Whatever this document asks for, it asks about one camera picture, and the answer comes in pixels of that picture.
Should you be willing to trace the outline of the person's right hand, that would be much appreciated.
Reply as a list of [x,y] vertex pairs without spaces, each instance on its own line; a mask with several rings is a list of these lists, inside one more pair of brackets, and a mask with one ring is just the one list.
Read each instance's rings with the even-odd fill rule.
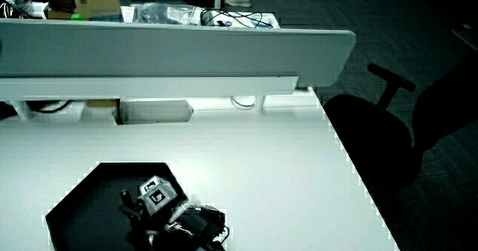
[[134,202],[129,190],[119,192],[122,205],[119,210],[131,224],[127,234],[130,241],[146,241],[148,232],[159,232],[170,222],[176,209],[186,202],[181,188],[159,176],[153,176],[138,187]]

